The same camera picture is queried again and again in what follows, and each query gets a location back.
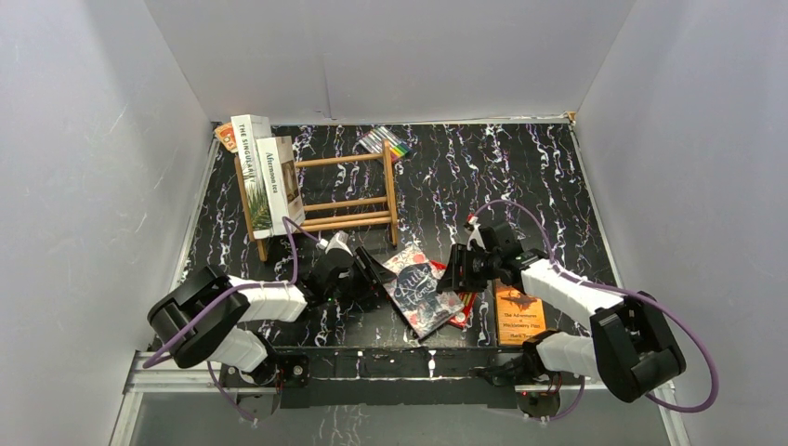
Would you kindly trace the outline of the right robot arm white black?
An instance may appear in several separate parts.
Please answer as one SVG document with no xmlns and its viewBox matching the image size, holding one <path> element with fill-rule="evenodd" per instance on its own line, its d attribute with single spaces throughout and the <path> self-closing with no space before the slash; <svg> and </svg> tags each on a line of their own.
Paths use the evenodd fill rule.
<svg viewBox="0 0 788 446">
<path fill-rule="evenodd" d="M 525 249 L 507 223 L 476 225 L 468 243 L 454 244 L 436 290 L 476 293 L 493 281 L 542 299 L 590 332 L 549 329 L 523 341 L 516 364 L 536 385 L 558 373 L 577 374 L 632 402 L 686 371 L 683 352 L 652 298 L 606 292 L 555 271 L 547 253 Z"/>
</svg>

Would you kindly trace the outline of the red book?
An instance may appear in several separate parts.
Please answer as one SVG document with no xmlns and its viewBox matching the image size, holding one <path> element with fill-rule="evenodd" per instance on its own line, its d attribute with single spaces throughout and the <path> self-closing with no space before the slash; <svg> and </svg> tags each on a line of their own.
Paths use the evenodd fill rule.
<svg viewBox="0 0 788 446">
<path fill-rule="evenodd" d="M 430 327 L 434 330 L 445 325 L 458 329 L 464 329 L 470 318 L 469 314 L 476 300 L 476 293 L 454 292 L 451 290 L 430 293 L 428 303 L 430 304 L 431 314 L 429 316 Z"/>
</svg>

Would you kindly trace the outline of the floral patterned book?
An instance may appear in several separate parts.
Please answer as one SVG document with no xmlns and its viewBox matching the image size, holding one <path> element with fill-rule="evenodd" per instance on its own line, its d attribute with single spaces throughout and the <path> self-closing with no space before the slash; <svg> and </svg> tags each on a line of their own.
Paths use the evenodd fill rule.
<svg viewBox="0 0 788 446">
<path fill-rule="evenodd" d="M 414 243 L 407 244 L 384 266 L 396 274 L 396 279 L 386 284 L 385 289 L 415 338 L 421 341 L 436 331 L 430 327 L 428 300 L 442 273 Z"/>
</svg>

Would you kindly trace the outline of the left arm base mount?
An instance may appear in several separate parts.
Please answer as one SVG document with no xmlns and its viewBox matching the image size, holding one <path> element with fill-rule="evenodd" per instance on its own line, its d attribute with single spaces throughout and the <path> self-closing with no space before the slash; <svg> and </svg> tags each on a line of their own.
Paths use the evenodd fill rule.
<svg viewBox="0 0 788 446">
<path fill-rule="evenodd" d="M 259 416 L 244 409 L 241 401 L 251 397 L 242 389 L 269 389 L 274 391 L 274 401 L 280 403 L 286 388 L 302 388 L 309 382 L 310 360 L 301 354 L 272 354 L 261 362 L 252 372 L 242 372 L 239 367 L 222 365 L 216 372 L 208 365 L 212 384 L 219 390 L 243 422 L 255 425 Z"/>
</svg>

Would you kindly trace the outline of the white palm leaf book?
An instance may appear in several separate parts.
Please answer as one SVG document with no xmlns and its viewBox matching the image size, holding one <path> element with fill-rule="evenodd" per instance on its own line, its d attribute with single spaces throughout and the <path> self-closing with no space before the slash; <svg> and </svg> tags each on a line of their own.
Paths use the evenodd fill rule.
<svg viewBox="0 0 788 446">
<path fill-rule="evenodd" d="M 256 141 L 259 138 L 272 136 L 269 119 L 263 116 L 244 114 L 232 116 L 230 123 L 238 147 L 253 236 L 256 240 L 264 240 L 272 234 L 272 221 L 261 157 L 258 154 Z"/>
</svg>

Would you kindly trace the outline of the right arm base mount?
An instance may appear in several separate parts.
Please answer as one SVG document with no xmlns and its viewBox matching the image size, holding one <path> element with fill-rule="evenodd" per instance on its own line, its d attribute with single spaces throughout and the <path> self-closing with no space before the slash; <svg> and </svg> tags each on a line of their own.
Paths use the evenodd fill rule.
<svg viewBox="0 0 788 446">
<path fill-rule="evenodd" d="M 568 416 L 579 405 L 584 395 L 586 381 L 579 379 L 579 389 L 572 403 L 561 410 L 560 391 L 563 386 L 562 372 L 548 371 L 539 359 L 535 348 L 523 347 L 521 353 L 504 357 L 491 365 L 474 367 L 469 374 L 480 378 L 494 387 L 516 387 L 520 385 L 542 385 L 544 389 L 526 390 L 519 393 L 519 409 L 526 419 L 547 424 Z"/>
</svg>

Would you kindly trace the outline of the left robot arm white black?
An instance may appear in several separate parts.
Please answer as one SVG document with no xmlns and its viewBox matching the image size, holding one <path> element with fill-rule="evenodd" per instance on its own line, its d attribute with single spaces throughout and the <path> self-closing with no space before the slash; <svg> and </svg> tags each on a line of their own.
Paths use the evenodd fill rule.
<svg viewBox="0 0 788 446">
<path fill-rule="evenodd" d="M 147 321 L 163 341 L 149 366 L 172 359 L 181 369 L 220 362 L 256 387 L 273 382 L 278 355 L 262 335 L 240 328 L 248 321 L 297 321 L 309 308 L 330 301 L 363 302 L 387 297 L 396 275 L 362 247 L 330 247 L 295 283 L 257 282 L 227 274 L 217 265 L 199 269 L 153 305 Z"/>
</svg>

